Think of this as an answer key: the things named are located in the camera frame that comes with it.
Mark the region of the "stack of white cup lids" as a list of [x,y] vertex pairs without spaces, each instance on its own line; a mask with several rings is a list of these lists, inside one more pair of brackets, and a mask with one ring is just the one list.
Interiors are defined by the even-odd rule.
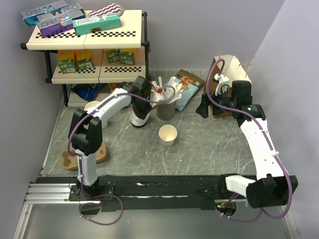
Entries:
[[130,123],[133,127],[140,128],[147,123],[148,118],[149,118],[149,115],[147,115],[144,119],[140,119],[135,114],[131,114]]

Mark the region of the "single white paper cup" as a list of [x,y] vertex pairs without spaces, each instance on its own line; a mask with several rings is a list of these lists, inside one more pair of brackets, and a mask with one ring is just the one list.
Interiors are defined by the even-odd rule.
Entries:
[[163,125],[159,129],[159,137],[163,146],[170,147],[177,137],[177,129],[169,124]]

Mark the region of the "stack of white paper cups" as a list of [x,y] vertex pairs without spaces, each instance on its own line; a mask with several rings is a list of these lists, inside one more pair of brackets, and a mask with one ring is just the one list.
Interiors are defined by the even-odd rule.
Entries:
[[[90,113],[97,107],[99,103],[100,103],[99,101],[91,101],[86,104],[86,106],[84,107],[84,110],[87,113]],[[102,130],[105,130],[108,126],[108,121],[105,119],[102,119],[101,122],[102,122]]]

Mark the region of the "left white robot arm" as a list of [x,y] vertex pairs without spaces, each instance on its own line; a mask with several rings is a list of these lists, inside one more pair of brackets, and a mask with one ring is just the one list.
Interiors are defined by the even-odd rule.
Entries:
[[99,194],[96,156],[98,149],[104,143],[103,129],[108,120],[121,109],[132,106],[131,125],[137,128],[143,127],[152,110],[151,88],[149,80],[139,76],[134,82],[122,83],[108,97],[89,110],[77,109],[73,113],[67,151],[77,158],[76,184],[85,199],[93,200]]

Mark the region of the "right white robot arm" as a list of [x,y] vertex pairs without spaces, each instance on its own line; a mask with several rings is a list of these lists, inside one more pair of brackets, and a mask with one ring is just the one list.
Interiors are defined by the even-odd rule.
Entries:
[[252,103],[249,81],[233,81],[231,94],[219,82],[216,90],[201,96],[196,113],[208,117],[208,108],[214,115],[231,113],[244,133],[256,167],[256,180],[239,174],[224,174],[218,185],[218,194],[230,198],[234,193],[245,197],[252,208],[287,205],[298,186],[295,175],[288,175],[278,162],[278,152],[270,139],[263,108]]

